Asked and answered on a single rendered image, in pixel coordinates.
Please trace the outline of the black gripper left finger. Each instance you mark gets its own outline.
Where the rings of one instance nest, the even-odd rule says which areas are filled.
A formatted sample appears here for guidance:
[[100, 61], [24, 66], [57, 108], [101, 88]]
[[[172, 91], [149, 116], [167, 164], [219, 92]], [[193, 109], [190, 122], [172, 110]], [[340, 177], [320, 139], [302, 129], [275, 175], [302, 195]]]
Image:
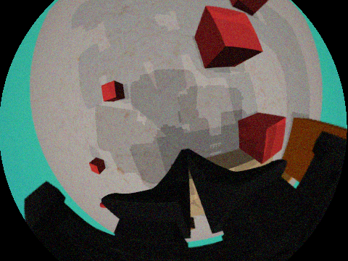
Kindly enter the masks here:
[[152, 189], [132, 194], [108, 194], [101, 203], [117, 218], [174, 221], [184, 238], [191, 238], [191, 198], [186, 149], [180, 151], [165, 177]]

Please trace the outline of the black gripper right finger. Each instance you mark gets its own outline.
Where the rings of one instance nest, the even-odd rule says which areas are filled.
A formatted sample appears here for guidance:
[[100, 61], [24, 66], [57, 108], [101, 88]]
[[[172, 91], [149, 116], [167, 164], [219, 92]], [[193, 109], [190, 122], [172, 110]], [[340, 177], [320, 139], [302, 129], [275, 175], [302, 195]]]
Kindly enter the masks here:
[[212, 234], [223, 231], [221, 226], [238, 200], [272, 183], [276, 177], [282, 176], [287, 166], [286, 160], [277, 159], [260, 167], [236, 172], [212, 163], [189, 148], [185, 151], [189, 173]]

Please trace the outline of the orange flat bar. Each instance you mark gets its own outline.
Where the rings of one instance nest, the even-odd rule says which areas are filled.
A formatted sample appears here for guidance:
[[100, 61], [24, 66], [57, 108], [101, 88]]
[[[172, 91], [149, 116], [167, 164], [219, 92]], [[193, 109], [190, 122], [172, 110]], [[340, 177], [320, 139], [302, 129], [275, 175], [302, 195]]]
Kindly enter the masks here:
[[284, 173], [282, 173], [282, 179], [284, 179], [284, 180], [286, 180], [286, 182], [290, 182], [290, 180], [292, 180], [292, 177], [291, 177], [291, 175], [288, 175], [287, 174], [287, 172], [284, 172]]

